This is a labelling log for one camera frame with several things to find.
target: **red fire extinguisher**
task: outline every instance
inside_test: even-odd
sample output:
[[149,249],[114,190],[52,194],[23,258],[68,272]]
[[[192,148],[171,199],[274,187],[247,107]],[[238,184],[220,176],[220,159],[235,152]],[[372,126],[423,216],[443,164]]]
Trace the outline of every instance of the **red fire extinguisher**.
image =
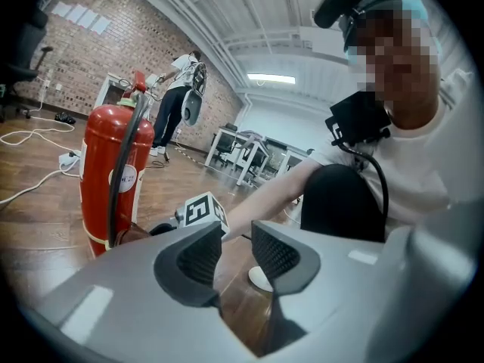
[[89,115],[82,140],[80,192],[84,229],[94,255],[114,246],[117,233],[136,222],[144,169],[154,140],[144,74],[135,71],[130,98]]

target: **desk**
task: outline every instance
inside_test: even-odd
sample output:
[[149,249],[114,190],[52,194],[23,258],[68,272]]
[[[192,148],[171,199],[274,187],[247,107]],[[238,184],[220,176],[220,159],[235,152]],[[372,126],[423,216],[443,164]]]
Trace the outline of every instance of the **desk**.
[[300,161],[303,161],[307,156],[308,154],[304,150],[288,146],[286,150],[286,157],[282,160],[276,178],[286,173],[288,166],[295,166]]
[[[240,134],[234,132],[231,129],[224,128],[224,127],[219,128],[219,131],[217,132],[217,136],[213,140],[212,147],[210,147],[209,155],[206,157],[205,166],[210,165],[210,161],[212,160],[213,154],[215,153],[215,150],[217,148],[217,144],[219,143],[220,136],[222,136],[222,133],[225,133],[226,135],[233,136],[233,137],[236,138],[236,140],[242,140],[242,141],[249,140],[248,137],[240,135]],[[250,164],[252,163],[252,160],[254,159],[254,156],[256,155],[256,152],[257,152],[258,149],[260,149],[261,152],[263,152],[264,155],[265,155],[264,162],[262,163],[259,171],[257,172],[257,175],[260,175],[262,169],[264,168],[264,166],[267,163],[267,160],[269,158],[269,152],[267,151],[267,148],[264,147],[262,144],[260,144],[258,141],[254,141],[253,144],[252,144],[252,149],[250,149],[249,157],[247,158],[247,161],[246,161],[244,167],[242,168],[242,173],[240,174],[239,179],[237,180],[237,185],[242,184],[242,181],[244,180],[245,175],[247,174],[247,171],[250,168]],[[240,157],[240,153],[241,153],[241,151],[237,155],[237,159],[234,161],[234,165],[232,166],[232,169],[235,168],[235,166],[237,165],[237,161]]]

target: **person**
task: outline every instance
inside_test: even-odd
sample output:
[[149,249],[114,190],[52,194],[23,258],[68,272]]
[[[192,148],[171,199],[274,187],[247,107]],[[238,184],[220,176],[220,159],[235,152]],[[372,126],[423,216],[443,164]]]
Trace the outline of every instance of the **person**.
[[[363,149],[386,177],[386,227],[375,168],[332,146],[328,132],[308,158],[229,212],[230,232],[223,241],[248,232],[253,220],[273,218],[303,194],[302,230],[378,242],[394,228],[413,225],[448,205],[447,190],[424,152],[425,142],[448,113],[439,96],[439,44],[430,32],[427,11],[421,0],[398,0],[393,9],[375,7],[374,12],[367,10],[350,31],[342,30],[349,62],[364,60],[375,95],[392,122],[389,138]],[[254,270],[251,281],[264,289],[267,280]]]
[[201,53],[197,50],[190,54],[182,55],[171,64],[172,69],[164,76],[162,82],[175,77],[168,86],[160,109],[158,110],[157,120],[154,123],[154,141],[150,149],[151,156],[165,154],[166,146],[172,139],[176,127],[182,121],[182,105],[185,95],[191,89],[193,79],[193,67],[200,62]]

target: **fire extinguisher label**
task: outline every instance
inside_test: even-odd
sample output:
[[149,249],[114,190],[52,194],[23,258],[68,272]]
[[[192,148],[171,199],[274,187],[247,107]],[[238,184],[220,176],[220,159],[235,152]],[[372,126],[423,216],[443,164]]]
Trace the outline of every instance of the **fire extinguisher label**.
[[138,219],[138,201],[139,194],[141,193],[141,184],[143,183],[143,175],[144,169],[138,173],[138,181],[136,182],[135,200],[133,201],[133,212],[131,214],[131,222],[134,223],[136,223],[136,220]]
[[[121,184],[119,184],[119,192],[127,192],[131,190],[133,185],[136,183],[136,175],[138,171],[134,166],[130,166],[129,164],[124,166],[123,176],[121,177]],[[113,170],[109,172],[108,182],[111,184],[111,177],[113,176]]]
[[84,164],[85,164],[85,154],[88,151],[88,145],[85,143],[84,138],[82,139],[81,146],[81,159],[79,161],[79,177],[82,180],[84,176]]

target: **sneaker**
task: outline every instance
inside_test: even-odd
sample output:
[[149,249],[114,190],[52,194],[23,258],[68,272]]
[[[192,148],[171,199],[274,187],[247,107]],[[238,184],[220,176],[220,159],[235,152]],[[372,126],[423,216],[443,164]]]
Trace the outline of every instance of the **sneaker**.
[[272,286],[260,266],[254,266],[249,270],[249,280],[259,289],[265,290],[266,292],[272,292]]

